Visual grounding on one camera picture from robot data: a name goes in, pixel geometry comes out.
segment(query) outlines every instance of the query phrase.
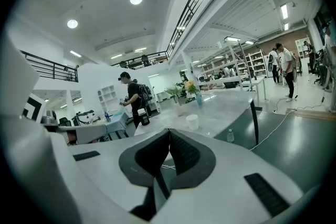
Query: water bottle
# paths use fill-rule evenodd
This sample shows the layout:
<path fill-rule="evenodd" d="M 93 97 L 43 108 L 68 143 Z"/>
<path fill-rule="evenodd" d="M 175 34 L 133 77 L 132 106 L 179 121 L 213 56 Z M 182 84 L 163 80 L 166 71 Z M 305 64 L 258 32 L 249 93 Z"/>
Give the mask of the water bottle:
<path fill-rule="evenodd" d="M 109 115 L 106 111 L 105 111 L 104 115 L 105 115 L 105 118 L 106 118 L 107 122 L 110 122 L 111 119 L 110 119 L 110 117 L 109 117 Z"/>
<path fill-rule="evenodd" d="M 233 143 L 235 140 L 235 136 L 233 135 L 232 129 L 229 129 L 229 132 L 227 133 L 226 141 L 229 143 Z"/>

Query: black cap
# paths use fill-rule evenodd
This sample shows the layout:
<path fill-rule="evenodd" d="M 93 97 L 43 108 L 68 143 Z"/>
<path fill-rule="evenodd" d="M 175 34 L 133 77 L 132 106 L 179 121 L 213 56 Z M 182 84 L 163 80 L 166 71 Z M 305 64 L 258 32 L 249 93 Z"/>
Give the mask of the black cap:
<path fill-rule="evenodd" d="M 281 43 L 276 43 L 276 44 L 275 44 L 275 49 L 279 49 L 281 46 L 282 46 Z"/>
<path fill-rule="evenodd" d="M 128 74 L 127 72 L 123 72 L 123 73 L 121 73 L 121 74 L 120 74 L 120 77 L 121 77 L 121 78 L 128 78 L 128 79 L 131 78 L 130 74 Z"/>

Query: potted plant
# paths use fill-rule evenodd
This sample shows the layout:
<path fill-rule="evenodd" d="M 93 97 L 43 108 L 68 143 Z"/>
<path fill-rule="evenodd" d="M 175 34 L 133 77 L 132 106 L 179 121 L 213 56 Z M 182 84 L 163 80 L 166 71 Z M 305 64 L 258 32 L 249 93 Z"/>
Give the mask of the potted plant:
<path fill-rule="evenodd" d="M 185 90 L 188 93 L 196 95 L 196 101 L 198 105 L 202 105 L 202 96 L 199 94 L 199 89 L 195 86 L 193 80 L 188 80 L 184 85 Z"/>
<path fill-rule="evenodd" d="M 182 110 L 180 108 L 180 104 L 179 104 L 179 94 L 181 93 L 181 91 L 182 91 L 182 87 L 177 86 L 177 85 L 174 85 L 171 88 L 165 89 L 165 92 L 169 93 L 174 98 L 175 112 L 176 112 L 177 116 L 181 116 L 183 114 Z"/>

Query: black t-shirt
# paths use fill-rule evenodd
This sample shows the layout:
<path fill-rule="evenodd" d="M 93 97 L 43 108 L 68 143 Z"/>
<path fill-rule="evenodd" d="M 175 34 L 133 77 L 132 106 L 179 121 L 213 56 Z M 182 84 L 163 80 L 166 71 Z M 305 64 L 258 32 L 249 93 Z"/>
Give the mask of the black t-shirt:
<path fill-rule="evenodd" d="M 312 54 L 309 55 L 309 59 L 314 60 L 314 51 L 313 51 L 313 46 L 312 45 L 308 45 L 308 52 L 313 52 Z"/>
<path fill-rule="evenodd" d="M 131 99 L 133 95 L 138 94 L 140 96 L 140 89 L 139 85 L 137 85 L 135 82 L 131 82 L 128 84 L 128 98 Z M 141 98 L 138 97 L 133 103 L 131 103 L 132 106 L 132 113 L 137 114 L 138 110 L 142 107 Z"/>

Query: black slot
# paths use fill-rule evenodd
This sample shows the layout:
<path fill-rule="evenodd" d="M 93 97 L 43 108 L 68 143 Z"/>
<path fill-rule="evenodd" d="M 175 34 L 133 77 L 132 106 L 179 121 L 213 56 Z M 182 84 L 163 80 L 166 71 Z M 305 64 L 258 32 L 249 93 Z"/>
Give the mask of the black slot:
<path fill-rule="evenodd" d="M 89 158 L 92 158 L 92 157 L 96 157 L 100 155 L 97 151 L 90 151 L 90 152 L 85 152 L 85 153 L 81 153 L 81 154 L 77 154 L 77 155 L 74 155 L 74 159 L 76 162 L 78 161 L 82 161 L 83 159 L 89 159 Z"/>
<path fill-rule="evenodd" d="M 255 173 L 244 176 L 244 178 L 272 217 L 275 217 L 289 207 L 289 204 L 261 175 Z"/>

